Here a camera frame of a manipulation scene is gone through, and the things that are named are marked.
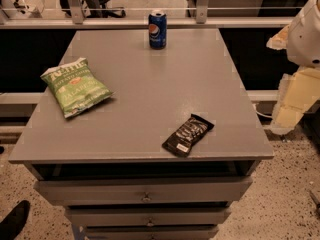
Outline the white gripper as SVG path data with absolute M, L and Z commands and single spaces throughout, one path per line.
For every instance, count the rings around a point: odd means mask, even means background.
M 271 131 L 287 134 L 304 113 L 320 99 L 320 0 L 308 0 L 289 25 L 271 37 L 266 46 L 287 48 L 288 60 L 299 67 L 293 75 L 284 74 L 272 112 Z

